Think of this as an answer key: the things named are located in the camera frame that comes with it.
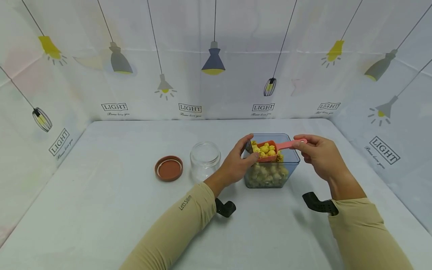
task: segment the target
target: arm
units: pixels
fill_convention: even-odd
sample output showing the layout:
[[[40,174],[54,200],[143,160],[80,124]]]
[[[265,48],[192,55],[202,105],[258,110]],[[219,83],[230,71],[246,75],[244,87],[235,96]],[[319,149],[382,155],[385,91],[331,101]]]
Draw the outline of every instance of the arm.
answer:
[[[120,270],[170,268],[215,213],[212,190],[205,183],[195,185],[153,224]]]
[[[333,236],[339,246],[345,267],[349,270],[413,269],[402,249],[384,226],[377,208],[345,165],[333,141],[314,136],[307,144],[294,145],[305,162],[330,187],[333,203],[339,210],[330,216]]]
[[[240,139],[216,173],[195,185],[153,224],[124,261],[120,270],[166,270],[183,253],[192,238],[216,213],[215,198],[238,182],[257,160],[257,155],[241,159],[241,149],[252,139]]]
[[[330,183],[330,188],[338,190],[333,198],[344,198],[339,192],[362,193],[352,175],[343,181]],[[333,199],[339,214],[328,218],[345,267],[350,270],[413,269],[384,226],[376,206],[365,196],[350,197],[357,198]]]

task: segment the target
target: brown lid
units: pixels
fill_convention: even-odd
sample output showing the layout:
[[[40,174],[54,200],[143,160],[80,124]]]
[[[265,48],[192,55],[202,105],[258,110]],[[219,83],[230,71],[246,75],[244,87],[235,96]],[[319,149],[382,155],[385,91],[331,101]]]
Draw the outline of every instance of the brown lid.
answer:
[[[156,163],[155,173],[165,182],[177,180],[183,173],[183,162],[176,156],[165,156]]]

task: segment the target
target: scoop handle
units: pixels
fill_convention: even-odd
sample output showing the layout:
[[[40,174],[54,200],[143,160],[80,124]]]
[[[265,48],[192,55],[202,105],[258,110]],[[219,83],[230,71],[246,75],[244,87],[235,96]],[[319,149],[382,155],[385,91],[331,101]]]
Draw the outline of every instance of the scoop handle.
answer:
[[[298,140],[292,140],[292,141],[289,141],[289,142],[278,143],[278,144],[276,144],[276,147],[277,147],[278,150],[287,149],[287,148],[294,149],[292,147],[292,144],[295,143],[295,142],[307,143],[308,140],[306,140],[306,139],[298,139]]]

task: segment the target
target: square container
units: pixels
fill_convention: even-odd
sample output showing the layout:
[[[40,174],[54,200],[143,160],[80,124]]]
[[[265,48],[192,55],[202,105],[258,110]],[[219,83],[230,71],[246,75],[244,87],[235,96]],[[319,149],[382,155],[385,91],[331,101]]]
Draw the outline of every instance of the square container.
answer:
[[[275,143],[291,141],[288,135],[283,133],[258,133],[254,134],[254,141],[263,143],[273,140]],[[281,150],[283,162],[255,163],[248,169],[245,175],[245,184],[248,188],[281,188],[300,163],[297,152],[293,149]],[[251,154],[251,146],[245,147],[243,158]]]

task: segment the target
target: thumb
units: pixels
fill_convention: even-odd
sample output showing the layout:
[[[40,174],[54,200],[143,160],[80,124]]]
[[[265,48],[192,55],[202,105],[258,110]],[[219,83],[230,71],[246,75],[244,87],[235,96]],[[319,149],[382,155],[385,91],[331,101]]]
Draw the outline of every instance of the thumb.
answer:
[[[259,153],[252,153],[250,156],[245,158],[245,162],[248,165],[248,167],[251,167],[253,164],[255,164],[258,161],[259,157],[260,157]]]
[[[308,154],[310,156],[312,156],[312,152],[314,151],[314,147],[308,145],[307,143],[301,143],[301,142],[294,142],[292,144],[292,147],[294,149],[299,150],[302,153]]]

